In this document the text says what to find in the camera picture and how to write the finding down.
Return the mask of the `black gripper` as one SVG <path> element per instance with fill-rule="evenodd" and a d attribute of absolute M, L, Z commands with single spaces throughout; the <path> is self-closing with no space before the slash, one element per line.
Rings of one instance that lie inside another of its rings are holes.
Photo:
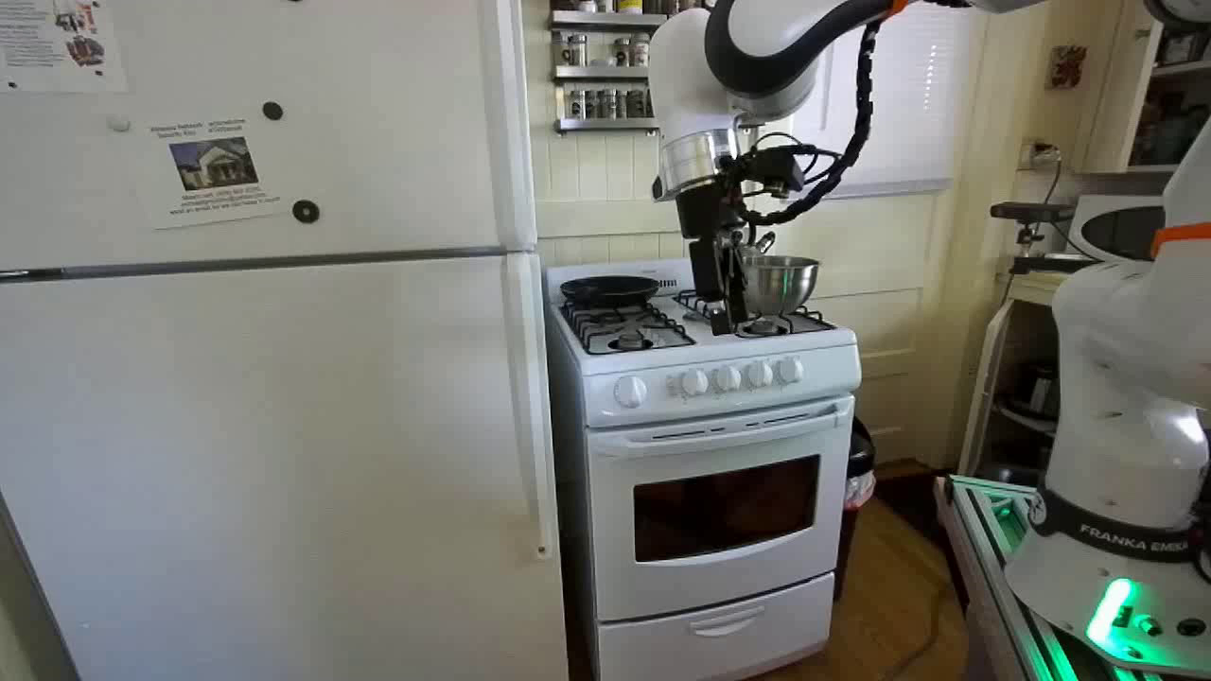
<path fill-rule="evenodd" d="M 718 237 L 742 222 L 742 187 L 758 181 L 761 188 L 788 195 L 802 187 L 790 148 L 763 148 L 721 154 L 709 166 L 702 178 L 685 181 L 679 202 L 680 237 L 689 242 L 689 263 L 696 270 L 696 295 L 718 304 Z M 747 285 L 737 258 L 721 258 L 728 280 L 728 318 L 732 332 L 747 322 Z"/>

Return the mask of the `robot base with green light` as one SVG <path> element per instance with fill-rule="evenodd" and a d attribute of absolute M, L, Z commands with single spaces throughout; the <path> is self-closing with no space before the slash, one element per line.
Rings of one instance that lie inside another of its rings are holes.
<path fill-rule="evenodd" d="M 951 545 L 975 564 L 1029 676 L 1086 651 L 1123 681 L 1211 681 L 1211 129 L 1160 195 L 1144 263 L 1101 258 L 1053 295 L 1059 419 L 1043 476 L 942 476 Z"/>

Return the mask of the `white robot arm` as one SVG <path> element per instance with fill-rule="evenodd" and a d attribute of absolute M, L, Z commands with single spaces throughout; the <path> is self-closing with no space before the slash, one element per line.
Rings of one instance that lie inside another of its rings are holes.
<path fill-rule="evenodd" d="M 710 0 L 673 10 L 650 38 L 646 92 L 660 133 L 653 202 L 679 210 L 694 290 L 716 332 L 749 318 L 742 237 L 817 210 L 859 162 L 874 119 L 880 28 L 911 4 L 1018 10 L 1033 0 Z M 817 145 L 742 148 L 742 129 L 788 119 L 812 92 L 817 61 L 856 36 L 856 129 L 824 171 Z"/>

